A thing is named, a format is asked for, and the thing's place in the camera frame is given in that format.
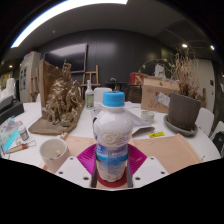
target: potted plant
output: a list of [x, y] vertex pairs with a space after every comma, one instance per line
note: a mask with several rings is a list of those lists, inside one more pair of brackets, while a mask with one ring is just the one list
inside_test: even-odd
[[189, 57], [189, 49], [184, 53], [179, 50], [174, 55], [174, 63], [168, 62], [167, 59], [156, 59], [145, 62], [139, 69], [146, 68], [146, 63], [154, 61], [162, 65], [166, 71], [171, 74], [171, 80], [176, 80], [179, 86], [177, 93], [170, 94], [169, 104], [169, 122], [187, 131], [194, 129], [195, 121], [201, 107], [201, 101], [197, 99], [199, 79], [197, 76], [198, 61]]

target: blue bottle cap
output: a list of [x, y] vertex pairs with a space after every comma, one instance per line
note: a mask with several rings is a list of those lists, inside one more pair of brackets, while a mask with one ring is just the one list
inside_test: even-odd
[[123, 92], [104, 92], [103, 105], [106, 107], [122, 107], [124, 106], [125, 96]]

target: cardboard box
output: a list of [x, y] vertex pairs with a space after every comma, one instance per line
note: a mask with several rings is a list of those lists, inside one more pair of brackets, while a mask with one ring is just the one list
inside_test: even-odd
[[140, 80], [144, 80], [144, 74], [139, 74], [139, 73], [135, 73], [135, 72], [132, 72], [130, 73], [130, 76], [129, 76], [129, 85], [142, 85], [142, 83], [137, 79], [137, 77], [140, 78]]
[[170, 82], [169, 80], [161, 80], [157, 77], [150, 77], [144, 79], [142, 87], [142, 110], [151, 110], [161, 113], [168, 113], [169, 108], [157, 101], [160, 92], [169, 96], [173, 92], [177, 92], [179, 89], [178, 84]]

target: ceiling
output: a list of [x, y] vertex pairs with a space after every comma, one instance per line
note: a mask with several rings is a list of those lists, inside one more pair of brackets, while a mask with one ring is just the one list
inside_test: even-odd
[[204, 33], [185, 16], [156, 0], [129, 0], [127, 5], [100, 4], [62, 13], [33, 31], [4, 58], [0, 74], [8, 72], [8, 62], [18, 66], [29, 50], [66, 34], [93, 29], [118, 29], [152, 36], [173, 49], [187, 43], [198, 58], [217, 60]]

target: bottle neck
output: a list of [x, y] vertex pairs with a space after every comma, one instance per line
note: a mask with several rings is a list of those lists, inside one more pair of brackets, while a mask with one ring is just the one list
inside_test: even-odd
[[103, 109], [109, 113], [122, 113], [124, 112], [124, 107], [106, 107], [103, 106]]

